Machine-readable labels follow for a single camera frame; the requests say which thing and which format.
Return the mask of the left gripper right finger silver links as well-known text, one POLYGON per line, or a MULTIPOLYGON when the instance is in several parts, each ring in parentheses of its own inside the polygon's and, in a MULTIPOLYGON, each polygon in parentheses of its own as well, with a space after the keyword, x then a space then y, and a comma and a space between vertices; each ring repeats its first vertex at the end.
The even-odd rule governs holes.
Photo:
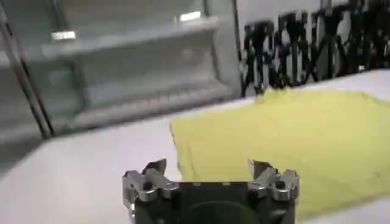
POLYGON ((286 169, 280 173, 277 168, 265 161, 248 159, 247 165, 253 180, 247 183, 250 191, 258 198, 270 196, 275 201, 297 200, 299 197, 299 174, 286 169))

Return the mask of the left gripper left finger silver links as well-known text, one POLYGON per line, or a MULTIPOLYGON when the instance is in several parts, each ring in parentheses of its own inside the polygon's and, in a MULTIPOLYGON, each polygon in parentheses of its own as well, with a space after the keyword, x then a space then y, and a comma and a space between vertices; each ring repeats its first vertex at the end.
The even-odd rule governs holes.
POLYGON ((137 170, 127 170, 122 176, 122 201, 130 211, 135 211, 136 199, 142 202, 153 202, 158 196, 173 199, 179 191, 179 182, 165 177, 167 160, 165 158, 151 161, 139 173, 137 170))

